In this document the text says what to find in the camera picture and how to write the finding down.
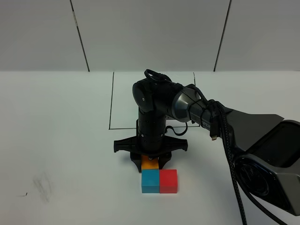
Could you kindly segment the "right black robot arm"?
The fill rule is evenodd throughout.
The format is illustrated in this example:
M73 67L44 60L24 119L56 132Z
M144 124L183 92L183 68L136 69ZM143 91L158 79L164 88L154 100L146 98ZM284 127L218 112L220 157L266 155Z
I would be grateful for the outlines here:
M163 167L174 150L188 143L166 135L168 117L197 123L212 140L221 138L240 212L240 190L269 215L257 199L299 215L300 213L300 124L276 114L248 114L207 100L194 85L174 83L167 75L147 69L145 78L133 85L138 105L135 136L114 142L114 151L125 150L137 168L141 156L157 158Z

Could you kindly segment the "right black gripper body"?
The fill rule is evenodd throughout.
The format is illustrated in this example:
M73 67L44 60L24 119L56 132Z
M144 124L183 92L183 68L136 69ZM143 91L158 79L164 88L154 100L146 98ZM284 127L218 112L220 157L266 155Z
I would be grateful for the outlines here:
M188 150L186 139L165 135L166 120L146 121L136 120L136 135L116 140L113 143L114 152L120 150L157 158L174 150Z

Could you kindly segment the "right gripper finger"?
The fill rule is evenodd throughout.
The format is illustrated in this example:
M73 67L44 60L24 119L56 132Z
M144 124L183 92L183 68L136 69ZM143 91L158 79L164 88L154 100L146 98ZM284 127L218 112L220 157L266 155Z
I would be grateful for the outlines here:
M135 166L137 167L137 170L139 173L142 172L142 159L141 156L131 156L130 157L131 161L135 164Z
M166 154L163 154L163 155L160 155L158 157L158 166L159 166L159 169L163 169L163 167L165 166L165 164L170 161L172 158L172 154L171 153L166 153Z

